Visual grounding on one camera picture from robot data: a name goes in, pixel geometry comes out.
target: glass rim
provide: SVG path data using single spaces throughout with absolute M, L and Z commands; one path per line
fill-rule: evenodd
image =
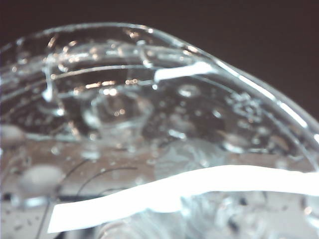
M 236 75 L 238 80 L 237 84 L 246 85 L 250 89 L 254 88 L 255 90 L 259 91 L 260 94 L 265 96 L 265 99 L 268 100 L 268 103 L 270 100 L 272 104 L 276 105 L 275 108 L 285 111 L 285 114 L 286 114 L 285 117 L 294 119 L 296 123 L 299 126 L 301 126 L 303 133 L 306 133 L 308 135 L 310 133 L 310 138 L 312 138 L 312 141 L 313 140 L 315 141 L 319 149 L 319 122 L 315 118 L 313 118 L 306 110 L 302 109 L 292 99 L 290 99 L 289 97 L 287 97 L 285 94 L 281 93 L 274 87 L 270 86 L 266 82 L 258 79 L 257 77 L 254 77 L 253 75 L 250 75 L 218 59 L 217 57 L 201 50 L 200 48 L 196 46 L 193 46 L 187 43 L 186 41 L 179 39 L 178 37 L 175 37 L 171 34 L 168 34 L 166 32 L 163 32 L 153 27 L 149 27 L 142 24 L 133 24 L 133 23 L 125 23 L 125 22 L 92 22 L 92 23 L 68 24 L 64 26 L 52 27 L 49 29 L 31 33 L 27 36 L 20 37 L 16 41 L 12 41 L 0 47 L 0 55 L 6 52 L 7 50 L 9 50 L 15 44 L 18 44 L 19 41 L 22 41 L 24 39 L 37 39 L 37 38 L 49 36 L 50 34 L 53 34 L 53 33 L 75 32 L 77 30 L 85 30 L 85 29 L 99 28 L 99 27 L 100 28 L 127 27 L 130 29 L 144 30 L 148 33 L 151 33 L 155 38 L 160 38 L 161 40 L 170 43 L 171 46 L 178 47 L 178 48 L 186 47 L 189 51 L 193 53 L 209 58 L 209 60 L 211 60 L 213 63 L 217 64 L 218 66 L 221 66 L 221 67 L 224 66 L 223 68 L 225 70 L 231 69 L 232 72 L 237 74 Z

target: clear glass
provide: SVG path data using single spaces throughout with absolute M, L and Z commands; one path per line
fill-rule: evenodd
M 0 76 L 1 238 L 319 238 L 318 197 L 260 191 L 183 197 L 178 212 L 47 233 L 57 204 L 190 170 L 318 172 L 319 125 L 266 83 L 143 25 L 23 37 L 1 49 Z

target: water droplet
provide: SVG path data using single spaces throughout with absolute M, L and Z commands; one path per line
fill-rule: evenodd
M 200 89 L 195 85 L 181 85 L 177 91 L 181 96 L 186 98 L 194 98 L 200 95 Z

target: dark background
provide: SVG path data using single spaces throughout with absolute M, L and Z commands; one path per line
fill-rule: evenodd
M 259 77 L 319 120 L 319 0 L 243 3 L 237 0 L 0 0 L 0 44 L 71 23 L 144 24 L 177 36 Z

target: thin dark line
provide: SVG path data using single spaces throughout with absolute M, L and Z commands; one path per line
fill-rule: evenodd
M 77 194 L 75 195 L 75 198 L 77 198 L 79 196 L 79 194 L 81 193 L 82 189 L 85 187 L 85 185 L 87 185 L 89 182 L 91 182 L 94 178 L 104 174 L 104 173 L 108 173 L 111 171 L 115 171 L 115 170 L 137 170 L 137 167 L 122 167 L 122 168 L 111 168 L 108 170 L 105 170 L 104 172 L 100 172 L 96 175 L 94 175 L 92 178 L 89 178 L 79 189 L 79 191 L 77 192 Z
M 45 211 L 44 211 L 44 214 L 42 216 L 42 220 L 41 220 L 41 223 L 40 223 L 40 226 L 39 226 L 39 230 L 38 230 L 38 232 L 36 234 L 35 239 L 39 239 L 40 233 L 41 233 L 43 225 L 44 225 L 44 220 L 45 220 L 46 215 L 47 215 L 47 213 L 49 211 L 49 205 L 50 205 L 50 201 L 48 201 L 47 204 L 46 204 Z
M 129 188 L 109 188 L 109 189 L 103 190 L 97 196 L 101 196 L 103 193 L 108 192 L 108 191 L 125 190 L 125 189 L 129 189 Z
M 86 163 L 88 161 L 88 159 L 83 160 L 81 163 L 79 163 L 78 165 L 76 165 L 74 168 L 72 168 L 63 178 L 62 181 L 64 181 L 65 179 L 67 179 L 71 173 L 73 173 L 76 169 L 78 169 L 80 166 L 82 166 L 84 163 Z

